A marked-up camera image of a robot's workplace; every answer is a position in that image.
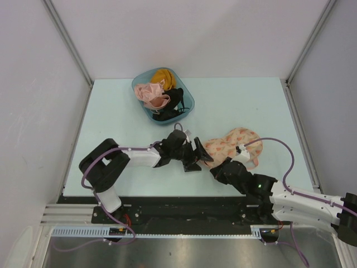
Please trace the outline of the floral mesh laundry bag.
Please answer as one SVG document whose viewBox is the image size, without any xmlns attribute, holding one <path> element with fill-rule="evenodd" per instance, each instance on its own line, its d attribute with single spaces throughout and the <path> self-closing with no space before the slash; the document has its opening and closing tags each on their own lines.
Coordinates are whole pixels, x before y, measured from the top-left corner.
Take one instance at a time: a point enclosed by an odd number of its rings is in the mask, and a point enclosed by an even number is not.
<svg viewBox="0 0 357 268">
<path fill-rule="evenodd" d="M 222 138 L 213 138 L 205 141 L 203 147 L 206 152 L 213 158 L 212 162 L 201 161 L 207 168 L 215 168 L 230 157 L 233 159 L 237 155 L 237 148 L 244 145 L 249 152 L 248 170 L 254 169 L 259 165 L 258 156 L 263 151 L 263 142 L 257 141 L 247 146 L 248 143 L 259 139 L 258 134 L 244 127 L 237 127 L 231 130 Z"/>
</svg>

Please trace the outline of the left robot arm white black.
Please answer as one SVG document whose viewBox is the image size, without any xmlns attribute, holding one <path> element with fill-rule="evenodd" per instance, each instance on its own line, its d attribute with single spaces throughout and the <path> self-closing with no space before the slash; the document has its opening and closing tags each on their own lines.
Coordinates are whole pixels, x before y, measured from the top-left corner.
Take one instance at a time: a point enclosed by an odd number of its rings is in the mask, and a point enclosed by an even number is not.
<svg viewBox="0 0 357 268">
<path fill-rule="evenodd" d="M 160 168 L 171 160 L 182 162 L 184 171 L 191 172 L 201 170 L 198 161 L 212 162 L 213 158 L 198 137 L 190 141 L 181 130 L 173 130 L 167 138 L 148 147 L 120 147 L 108 138 L 81 160 L 81 184 L 94 193 L 104 210 L 104 217 L 111 223 L 117 223 L 123 217 L 123 209 L 114 184 L 124 169 L 136 166 Z"/>
</svg>

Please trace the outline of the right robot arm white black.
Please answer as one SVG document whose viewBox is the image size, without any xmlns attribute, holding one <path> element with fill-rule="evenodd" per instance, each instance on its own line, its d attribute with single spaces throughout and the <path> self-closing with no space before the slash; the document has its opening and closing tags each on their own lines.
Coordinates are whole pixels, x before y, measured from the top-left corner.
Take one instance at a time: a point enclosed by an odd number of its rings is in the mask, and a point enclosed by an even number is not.
<svg viewBox="0 0 357 268">
<path fill-rule="evenodd" d="M 252 174 L 238 161 L 227 158 L 210 169 L 215 180 L 233 186 L 257 205 L 257 217 L 264 224 L 275 219 L 314 226 L 336 234 L 348 245 L 356 246 L 356 195 L 323 195 L 292 188 L 273 177 Z"/>
</svg>

